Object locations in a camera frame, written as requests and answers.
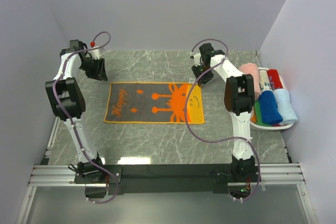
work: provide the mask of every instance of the orange and gray towel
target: orange and gray towel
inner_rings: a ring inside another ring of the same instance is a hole
[[[105,122],[185,123],[185,99],[191,84],[182,82],[114,82],[110,84]],[[190,124],[204,121],[201,88],[195,86],[187,104]]]

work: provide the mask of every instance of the folded towel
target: folded towel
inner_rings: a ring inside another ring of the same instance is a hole
[[[254,111],[255,111],[255,115],[257,117],[257,125],[259,126],[267,126],[267,127],[271,127],[272,125],[269,125],[267,123],[263,123],[262,119],[261,119],[261,111],[260,111],[260,103],[259,101],[256,101],[256,103],[254,104]]]
[[[275,100],[277,101],[278,111],[283,118],[280,125],[292,124],[298,121],[292,105],[290,104],[289,92],[287,89],[277,89],[274,91]]]
[[[282,117],[278,112],[277,102],[272,91],[264,91],[259,96],[261,118],[264,123],[275,125],[281,123]]]
[[[253,123],[257,122],[257,114],[254,111],[254,108],[252,108],[251,122],[253,122]]]
[[[261,70],[259,72],[259,75],[260,75],[260,81],[259,82],[260,82],[261,92],[264,92],[266,90],[272,90],[271,84],[269,83],[269,80],[268,80],[268,75],[267,75],[266,70]]]
[[[258,97],[261,95],[260,85],[259,85],[259,69],[258,66],[253,63],[248,63],[241,65],[239,70],[243,73],[250,73],[253,76],[253,84],[254,84],[254,96],[256,101]]]
[[[278,70],[270,69],[267,71],[267,74],[273,90],[283,89]]]

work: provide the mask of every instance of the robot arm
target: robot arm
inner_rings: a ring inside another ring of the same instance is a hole
[[[85,44],[81,41],[70,41],[70,47],[63,49],[60,53],[61,65],[57,75],[54,77],[53,81],[48,81],[45,84],[53,113],[64,122],[75,144],[79,160],[78,172],[81,176],[88,172],[97,172],[97,169],[93,167],[84,156],[83,151],[77,141],[74,128],[71,126],[71,121],[59,106],[52,88],[54,81],[57,80],[61,74],[64,74],[63,78],[56,84],[57,94],[60,97],[62,105],[66,108],[67,112],[70,114],[73,122],[76,125],[77,133],[81,139],[82,145],[85,147],[87,156],[94,163],[102,165],[97,149],[89,139],[89,135],[86,130],[85,118],[83,116],[83,113],[86,110],[86,105],[83,95],[76,82],[76,76],[79,69],[84,70],[88,78],[95,80],[107,81],[107,76],[105,73],[104,59],[100,58],[98,49],[91,51],[93,55],[91,58],[87,58],[85,53],[78,53],[68,59],[70,54],[78,50],[83,50],[84,47]]]
[[[200,53],[191,57],[195,61],[192,67],[195,76],[198,78],[205,70],[218,65],[224,57],[223,51],[214,50],[210,43],[203,44]],[[226,82],[224,103],[232,118],[233,136],[241,136],[250,141],[250,117],[255,103],[253,77],[240,72],[228,59],[213,70]],[[207,83],[213,76],[209,71],[199,80],[198,85]],[[245,141],[234,141],[233,165],[243,167],[246,172],[255,168],[253,151]]]

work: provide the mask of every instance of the marble floor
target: marble floor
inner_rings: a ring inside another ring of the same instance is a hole
[[[182,124],[111,124],[103,118],[109,97],[109,83],[115,81],[189,82],[193,78],[193,60],[188,51],[146,50],[107,51],[108,82],[91,80],[79,71],[77,81],[86,100],[85,122],[89,137],[106,164],[211,164],[231,163],[233,141],[207,144],[194,138]],[[255,51],[233,51],[229,60],[237,67],[253,62],[259,65]],[[224,107],[225,82],[215,73],[202,86],[205,124],[192,125],[208,140],[233,135],[232,122]],[[280,131],[251,131],[252,144],[262,163],[287,163],[287,151]],[[58,126],[49,160],[50,165],[76,164],[75,146],[67,128]]]

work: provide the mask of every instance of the white wall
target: white wall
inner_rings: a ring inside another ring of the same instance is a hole
[[[54,120],[44,83],[67,42],[44,0],[0,0],[0,217],[14,223]]]
[[[299,122],[283,133],[321,223],[336,220],[336,0],[286,0],[260,50],[279,69]]]
[[[188,49],[220,38],[260,49],[285,0],[47,0],[66,38],[112,33],[109,48]]]

